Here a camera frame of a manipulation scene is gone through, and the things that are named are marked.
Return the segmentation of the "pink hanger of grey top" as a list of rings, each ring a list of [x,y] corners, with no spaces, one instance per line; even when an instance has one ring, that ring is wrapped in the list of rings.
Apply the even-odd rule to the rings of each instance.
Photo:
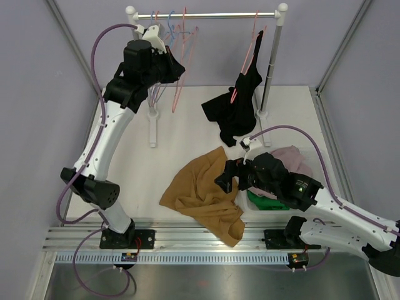
[[[174,27],[167,26],[167,29],[165,29],[163,24],[158,19],[158,14],[159,11],[152,12],[151,24],[155,24],[158,26],[159,37],[167,46],[171,47],[174,43],[174,35],[171,33]],[[150,89],[150,100],[148,101],[150,108],[154,108],[156,106],[156,103],[160,100],[167,86],[167,84],[156,84]]]

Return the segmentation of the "mauve tank top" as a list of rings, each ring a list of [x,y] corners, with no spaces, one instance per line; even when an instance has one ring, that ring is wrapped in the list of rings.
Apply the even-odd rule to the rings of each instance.
[[[274,158],[279,159],[289,172],[304,174],[309,177],[313,176],[312,169],[306,164],[306,158],[301,154],[300,150],[295,146],[282,147],[271,151]],[[247,190],[247,196],[250,201],[255,199],[270,199],[277,201],[277,197],[271,193],[261,191],[258,188],[250,187]]]

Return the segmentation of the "green tank top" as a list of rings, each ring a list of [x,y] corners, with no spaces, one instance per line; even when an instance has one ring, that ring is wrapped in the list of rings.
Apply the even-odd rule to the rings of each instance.
[[[266,196],[258,196],[251,191],[247,191],[248,199],[262,211],[288,211],[289,207],[279,202],[277,199],[272,199]]]

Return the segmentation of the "blue hanger of mauve top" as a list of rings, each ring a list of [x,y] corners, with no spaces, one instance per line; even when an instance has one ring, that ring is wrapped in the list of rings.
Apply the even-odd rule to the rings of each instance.
[[[182,31],[181,29],[181,22],[177,23],[177,24],[171,24],[171,16],[174,14],[174,11],[171,11],[169,13],[169,16],[167,18],[167,25],[171,28],[172,26],[174,27],[174,29],[171,31],[171,33],[174,35],[174,43],[173,45],[170,47],[172,53],[174,54],[176,52],[176,48],[178,47],[178,45],[181,45],[182,43],[182,37],[181,34],[179,33],[180,31]]]

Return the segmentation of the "pink hanger of brown top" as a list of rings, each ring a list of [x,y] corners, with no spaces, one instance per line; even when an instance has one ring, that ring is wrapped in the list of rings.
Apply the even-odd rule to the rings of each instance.
[[[188,10],[187,7],[185,6],[182,13],[182,22],[181,22],[181,29],[179,33],[181,34],[182,37],[182,43],[181,43],[181,57],[179,59],[179,63],[182,64],[185,67],[185,71],[181,78],[178,80],[175,86],[175,93],[174,93],[174,99],[172,101],[172,107],[171,107],[171,112],[175,113],[176,108],[179,103],[179,99],[181,97],[181,93],[183,90],[183,86],[185,83],[185,80],[187,78],[189,68],[191,66],[191,62],[193,60],[193,53],[194,49],[196,47],[197,39],[198,39],[198,32],[199,28],[195,26],[192,31],[188,31],[186,29],[186,14]]]

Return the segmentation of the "black tank top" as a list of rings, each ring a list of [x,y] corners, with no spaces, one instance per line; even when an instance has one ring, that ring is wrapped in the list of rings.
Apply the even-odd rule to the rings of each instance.
[[[257,69],[263,34],[258,32],[248,70],[239,74],[235,86],[201,104],[207,120],[218,124],[219,136],[228,147],[235,146],[235,137],[250,133],[256,125],[253,95],[263,81]]]

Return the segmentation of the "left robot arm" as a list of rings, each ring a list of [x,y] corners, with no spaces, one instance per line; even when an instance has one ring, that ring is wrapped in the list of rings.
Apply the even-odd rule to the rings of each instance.
[[[99,122],[85,150],[72,168],[63,168],[61,179],[105,219],[102,249],[136,247],[134,221],[125,213],[118,184],[108,181],[108,170],[128,124],[156,84],[175,83],[185,72],[160,39],[129,41],[114,77],[107,84]]]

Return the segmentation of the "blue wire hanger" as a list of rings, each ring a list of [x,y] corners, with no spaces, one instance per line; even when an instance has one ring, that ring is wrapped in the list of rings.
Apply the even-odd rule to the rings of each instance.
[[[158,28],[158,34],[157,36],[159,37],[160,34],[162,33],[163,29],[162,29],[162,25],[158,22],[158,13],[157,12],[152,12],[151,13],[151,25],[152,26],[156,26]],[[161,84],[156,84],[155,86],[153,86],[150,89],[150,98],[148,100],[148,106],[149,108],[155,108],[156,103],[159,101],[160,97],[161,97]]]

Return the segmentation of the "brown tank top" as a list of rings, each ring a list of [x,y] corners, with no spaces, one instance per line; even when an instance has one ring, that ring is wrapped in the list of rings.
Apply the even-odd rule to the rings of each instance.
[[[235,203],[238,184],[225,193],[214,180],[228,160],[223,147],[187,163],[173,178],[159,204],[196,220],[225,245],[234,247],[243,238],[243,210]]]

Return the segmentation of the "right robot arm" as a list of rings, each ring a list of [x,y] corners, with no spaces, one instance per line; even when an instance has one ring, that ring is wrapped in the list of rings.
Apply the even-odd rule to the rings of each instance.
[[[228,160],[214,182],[225,192],[258,188],[273,194],[291,209],[314,216],[293,216],[284,230],[284,242],[336,248],[365,259],[384,274],[399,276],[399,222],[379,217],[335,195],[319,181],[288,171],[265,152],[254,159]]]

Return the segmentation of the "pink hanger of black top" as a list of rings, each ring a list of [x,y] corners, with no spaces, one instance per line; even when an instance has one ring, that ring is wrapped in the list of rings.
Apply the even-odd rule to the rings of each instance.
[[[250,56],[250,52],[251,52],[253,43],[256,41],[256,39],[257,39],[257,37],[258,37],[258,35],[259,35],[259,34],[256,34],[256,23],[257,23],[258,16],[259,16],[259,11],[257,10],[256,13],[255,13],[255,16],[254,16],[254,22],[253,22],[253,28],[252,28],[252,38],[251,38],[251,42],[250,42],[250,45],[249,45],[249,47],[248,47],[248,50],[247,50],[247,53],[246,53],[246,57],[244,58],[244,62],[243,62],[243,64],[242,64],[241,71],[240,71],[240,73],[239,73],[239,74],[242,74],[243,76],[247,74],[247,72],[248,72],[248,70],[249,70],[249,68],[250,68],[251,59],[253,59],[253,56],[254,56],[254,55],[253,55],[253,56],[251,57],[251,59],[249,60],[249,58],[250,58],[249,56]],[[230,104],[233,104],[233,103],[234,103],[234,101],[235,101],[235,99],[236,99],[236,97],[237,97],[237,94],[238,94],[238,90],[237,90],[237,88],[235,87],[235,88],[234,88],[234,91],[232,92]]]

